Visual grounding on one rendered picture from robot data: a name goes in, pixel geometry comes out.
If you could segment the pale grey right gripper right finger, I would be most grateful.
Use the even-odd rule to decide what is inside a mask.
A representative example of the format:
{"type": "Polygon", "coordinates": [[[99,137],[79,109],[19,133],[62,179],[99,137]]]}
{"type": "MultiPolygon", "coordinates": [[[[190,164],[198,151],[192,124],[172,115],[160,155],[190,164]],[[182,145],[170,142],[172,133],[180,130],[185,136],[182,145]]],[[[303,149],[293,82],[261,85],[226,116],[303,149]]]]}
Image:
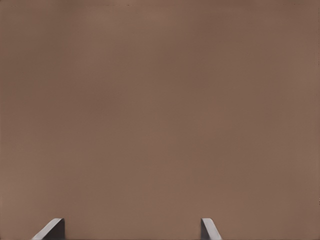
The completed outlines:
{"type": "Polygon", "coordinates": [[[222,237],[211,218],[201,218],[200,239],[201,240],[222,240],[222,237]]]}

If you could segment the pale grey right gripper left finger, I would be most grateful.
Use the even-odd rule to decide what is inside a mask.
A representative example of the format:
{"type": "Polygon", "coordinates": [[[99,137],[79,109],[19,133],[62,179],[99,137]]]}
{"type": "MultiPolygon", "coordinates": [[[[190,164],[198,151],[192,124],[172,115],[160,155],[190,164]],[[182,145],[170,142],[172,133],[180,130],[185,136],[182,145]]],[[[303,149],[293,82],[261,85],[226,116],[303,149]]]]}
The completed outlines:
{"type": "Polygon", "coordinates": [[[65,240],[65,219],[52,219],[31,240],[65,240]]]}

